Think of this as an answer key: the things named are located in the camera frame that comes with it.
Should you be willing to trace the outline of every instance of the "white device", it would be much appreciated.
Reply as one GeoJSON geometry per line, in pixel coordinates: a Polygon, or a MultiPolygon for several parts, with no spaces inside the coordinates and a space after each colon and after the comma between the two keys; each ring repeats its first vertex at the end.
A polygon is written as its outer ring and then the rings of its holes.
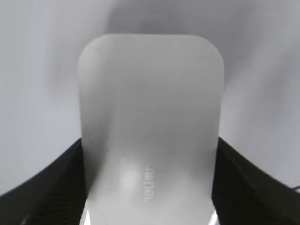
{"type": "Polygon", "coordinates": [[[224,66],[207,40],[104,35],[79,60],[90,223],[207,225],[224,66]]]}

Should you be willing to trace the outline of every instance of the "glossy white surface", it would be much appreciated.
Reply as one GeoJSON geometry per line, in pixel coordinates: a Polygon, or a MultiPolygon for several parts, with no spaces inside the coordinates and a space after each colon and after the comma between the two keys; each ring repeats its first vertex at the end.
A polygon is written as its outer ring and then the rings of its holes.
{"type": "Polygon", "coordinates": [[[79,74],[91,224],[207,225],[224,88],[216,48],[196,36],[105,35],[79,74]]]}

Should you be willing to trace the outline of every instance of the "black textured base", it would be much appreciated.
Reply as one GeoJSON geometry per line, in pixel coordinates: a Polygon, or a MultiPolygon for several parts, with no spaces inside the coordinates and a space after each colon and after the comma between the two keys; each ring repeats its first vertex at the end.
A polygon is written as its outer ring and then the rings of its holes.
{"type": "Polygon", "coordinates": [[[222,139],[212,200],[221,225],[300,225],[300,194],[258,169],[222,139]]]}
{"type": "Polygon", "coordinates": [[[78,225],[86,197],[78,140],[39,174],[0,197],[0,224],[78,225]]]}

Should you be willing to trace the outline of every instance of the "white backdrop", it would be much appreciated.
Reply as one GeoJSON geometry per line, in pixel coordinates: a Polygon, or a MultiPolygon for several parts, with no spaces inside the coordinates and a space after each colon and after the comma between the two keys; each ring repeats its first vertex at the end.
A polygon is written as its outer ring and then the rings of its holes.
{"type": "Polygon", "coordinates": [[[225,62],[220,136],[300,184],[300,0],[0,0],[0,194],[80,134],[76,66],[103,33],[176,33],[225,62]]]}

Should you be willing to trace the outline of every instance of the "white rounded rectangle panel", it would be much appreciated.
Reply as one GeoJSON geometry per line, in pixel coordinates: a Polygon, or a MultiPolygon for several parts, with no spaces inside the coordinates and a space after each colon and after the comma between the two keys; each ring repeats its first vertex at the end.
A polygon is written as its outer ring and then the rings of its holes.
{"type": "Polygon", "coordinates": [[[224,67],[207,40],[104,35],[79,60],[91,225],[207,225],[224,67]]]}

